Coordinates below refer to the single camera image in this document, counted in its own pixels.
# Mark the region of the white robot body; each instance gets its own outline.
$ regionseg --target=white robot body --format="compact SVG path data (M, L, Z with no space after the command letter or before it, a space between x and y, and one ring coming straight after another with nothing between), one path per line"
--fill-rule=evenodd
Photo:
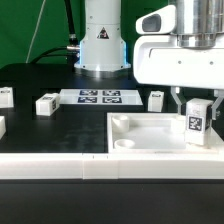
M136 22L137 32L144 35L137 40L134 48L133 67L136 80L143 84L224 89L224 78L221 75L224 70L223 13L211 16L208 11L208 14L204 16L208 17L207 20L201 19L197 15L199 12L194 8L194 4L191 4L192 1L172 0L172 2L178 2L177 5L182 11L185 9L186 18L176 6L169 5L138 19ZM191 26L186 26L183 23L184 20L187 24L191 24L187 17L188 7L182 9L183 2L192 8L192 13L196 14L190 17L190 19L193 18ZM200 7L205 2L213 2L213 8L218 8L217 1L195 0L194 2L195 5L197 2ZM220 26L216 24L216 17L219 18ZM194 24L197 19L203 24L208 23L209 28L213 25L214 33L201 34L194 33L195 30L193 30L188 34L190 28L197 28ZM179 25L179 20L183 23L181 25L186 28L186 31L182 31L183 27ZM180 35L173 33L177 32L176 27L179 28L178 31L181 30Z
M85 11L86 35L75 68L92 72L129 68L126 43L121 38L121 0L85 0Z

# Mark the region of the white cube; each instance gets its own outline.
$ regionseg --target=white cube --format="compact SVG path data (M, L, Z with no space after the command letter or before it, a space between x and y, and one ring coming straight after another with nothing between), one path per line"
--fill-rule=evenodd
M148 99L148 111L162 112L164 92L152 91Z
M36 101L36 114L51 116L60 106L60 96L57 93L47 93Z
M5 128L5 117L0 116L0 139L5 134L6 128Z
M0 88L0 108L14 107L13 89L11 87Z
M209 108L213 101L192 99L187 102L185 142L207 146L211 133Z

